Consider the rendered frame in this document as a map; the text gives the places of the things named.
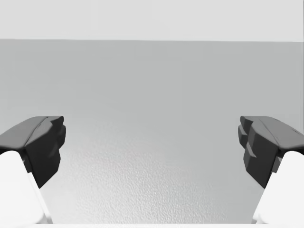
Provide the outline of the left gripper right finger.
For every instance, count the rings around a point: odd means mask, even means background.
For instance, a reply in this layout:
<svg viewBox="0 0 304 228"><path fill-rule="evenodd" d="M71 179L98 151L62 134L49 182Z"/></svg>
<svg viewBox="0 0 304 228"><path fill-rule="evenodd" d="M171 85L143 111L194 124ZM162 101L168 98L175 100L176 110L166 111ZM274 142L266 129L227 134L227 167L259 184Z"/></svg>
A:
<svg viewBox="0 0 304 228"><path fill-rule="evenodd" d="M254 224L304 224L304 134L269 116L241 116L246 172L264 189Z"/></svg>

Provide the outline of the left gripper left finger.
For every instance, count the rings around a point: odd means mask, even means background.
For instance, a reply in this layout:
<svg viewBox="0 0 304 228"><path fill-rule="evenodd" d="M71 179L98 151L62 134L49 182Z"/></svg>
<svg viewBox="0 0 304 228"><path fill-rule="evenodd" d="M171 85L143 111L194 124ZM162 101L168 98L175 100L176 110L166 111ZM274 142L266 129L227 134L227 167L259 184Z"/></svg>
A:
<svg viewBox="0 0 304 228"><path fill-rule="evenodd" d="M40 192L58 171L63 116L34 116L0 134L0 224L51 224Z"/></svg>

